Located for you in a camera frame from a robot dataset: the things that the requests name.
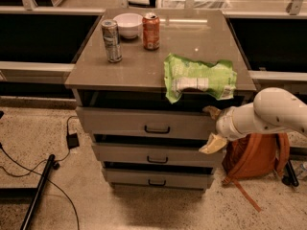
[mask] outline black cable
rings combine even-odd
[[[12,174],[12,173],[8,172],[3,166],[0,166],[0,169],[2,169],[7,175],[9,175],[11,177],[23,177],[23,176],[27,176],[30,173],[32,173],[43,162],[47,162],[47,159],[40,161],[34,168],[32,168],[31,170],[29,170],[29,172],[24,173],[24,174]]]
[[[67,154],[66,154],[66,156],[64,156],[63,158],[61,158],[61,159],[58,159],[58,160],[55,160],[55,162],[61,162],[61,161],[64,161],[68,156],[69,156],[69,154],[70,154],[70,149],[68,150],[68,152],[67,152]]]
[[[69,133],[68,122],[69,122],[69,120],[71,120],[71,119],[78,119],[78,116],[70,116],[70,117],[67,119],[67,121],[66,121],[67,134]]]
[[[0,143],[0,150],[2,150],[2,151],[4,152],[4,154],[5,154],[9,159],[11,159],[11,161],[12,161],[13,163],[15,163],[16,165],[18,165],[19,167],[23,168],[24,170],[29,171],[30,173],[36,173],[36,174],[38,174],[38,175],[40,175],[40,176],[43,176],[41,173],[35,172],[35,171],[33,171],[33,170],[30,170],[30,169],[24,167],[23,165],[19,164],[17,161],[13,160],[13,159],[7,154],[7,152],[4,150],[4,148],[2,147],[2,144],[1,144],[1,143]],[[67,197],[67,199],[70,201],[70,203],[71,203],[71,205],[72,205],[72,207],[73,207],[73,209],[74,209],[74,212],[75,212],[75,216],[76,216],[76,220],[77,220],[77,229],[79,230],[79,229],[80,229],[79,217],[78,217],[78,213],[77,213],[77,210],[76,210],[76,207],[75,207],[73,201],[72,201],[71,198],[67,195],[67,193],[66,193],[62,188],[60,188],[56,183],[52,182],[49,178],[46,178],[46,179],[47,179],[51,184],[53,184],[55,187],[57,187],[57,188]]]

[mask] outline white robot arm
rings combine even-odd
[[[246,137],[250,133],[271,134],[297,131],[307,136],[307,105],[290,92],[280,88],[260,91],[253,103],[219,110],[208,106],[216,120],[216,134],[200,151],[213,153],[222,149],[228,141]]]

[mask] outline green chip bag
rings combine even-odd
[[[164,60],[166,97],[177,102],[184,89],[198,89],[217,100],[233,98],[237,73],[232,62],[219,60],[215,65],[170,54]]]

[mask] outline speckled floor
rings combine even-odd
[[[66,121],[75,115],[74,101],[0,98],[0,142],[5,151],[27,168],[54,154],[67,154]],[[304,229],[307,224],[307,182],[296,189],[285,186],[273,173],[242,181],[243,187],[262,208],[258,213],[234,186],[223,187],[224,170],[205,193],[179,189],[136,186],[110,188],[101,174],[101,165],[91,149],[91,141],[78,119],[69,122],[70,133],[78,133],[80,146],[72,149],[50,179],[73,201],[80,229]],[[306,139],[290,135],[292,144],[306,146]],[[0,166],[23,174],[0,151]],[[42,173],[44,163],[36,171]],[[2,188],[34,187],[39,176],[21,178],[0,169]],[[19,229],[28,204],[21,201],[0,204],[0,229]],[[73,207],[66,196],[47,183],[31,229],[77,229]]]

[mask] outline copper can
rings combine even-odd
[[[117,22],[107,19],[102,22],[103,38],[106,47],[107,60],[115,63],[122,60],[121,44]]]
[[[143,17],[143,46],[147,50],[156,50],[160,46],[160,19],[153,12]]]

